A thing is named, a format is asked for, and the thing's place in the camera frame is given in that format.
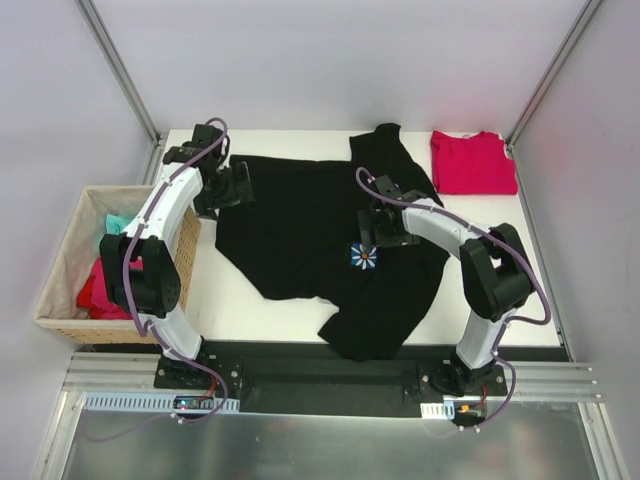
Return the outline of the black flower print t-shirt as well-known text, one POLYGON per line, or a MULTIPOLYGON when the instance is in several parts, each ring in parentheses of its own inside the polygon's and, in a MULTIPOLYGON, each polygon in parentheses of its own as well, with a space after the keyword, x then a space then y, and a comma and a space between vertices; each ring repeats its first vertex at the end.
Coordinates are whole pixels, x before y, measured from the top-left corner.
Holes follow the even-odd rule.
POLYGON ((357 168, 389 176, 404 193, 437 193, 399 125, 381 124, 349 143, 349 161, 232 156, 231 165, 247 165, 254 200, 221 210, 216 247, 266 299, 335 305, 318 335, 341 356, 390 359, 427 315, 450 256, 422 240, 377 250, 372 267, 353 264, 357 213, 372 200, 356 182, 357 168))

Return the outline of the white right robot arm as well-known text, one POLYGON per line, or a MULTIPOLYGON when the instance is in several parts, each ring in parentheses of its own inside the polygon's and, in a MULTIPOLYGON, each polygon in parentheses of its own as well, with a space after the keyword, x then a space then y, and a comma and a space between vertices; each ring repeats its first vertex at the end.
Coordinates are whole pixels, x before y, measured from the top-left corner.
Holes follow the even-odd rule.
POLYGON ((388 176, 374 177, 363 167, 356 170, 356 182, 373 198, 358 213, 366 251, 429 242, 460 262, 470 314, 455 349, 450 382, 457 392, 473 394, 486 381, 484 369, 494 362, 508 318, 535 290, 517 230, 507 223, 477 226, 417 190, 401 192, 388 176))

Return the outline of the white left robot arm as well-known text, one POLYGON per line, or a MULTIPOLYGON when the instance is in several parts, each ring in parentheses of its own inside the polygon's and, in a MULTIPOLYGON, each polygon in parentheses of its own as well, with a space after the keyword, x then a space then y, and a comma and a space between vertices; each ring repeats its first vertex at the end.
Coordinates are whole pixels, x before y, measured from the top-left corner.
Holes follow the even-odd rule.
POLYGON ((216 219, 222 209, 253 202, 248 166, 229 164, 229 153, 223 119, 196 125, 189 141, 164 155, 159 179, 132 222, 99 244, 109 301, 131 315, 140 336, 153 335, 165 356, 181 360, 176 375, 191 389, 209 382, 212 367, 198 356, 202 337, 179 304, 182 280, 170 247, 189 209, 216 219))

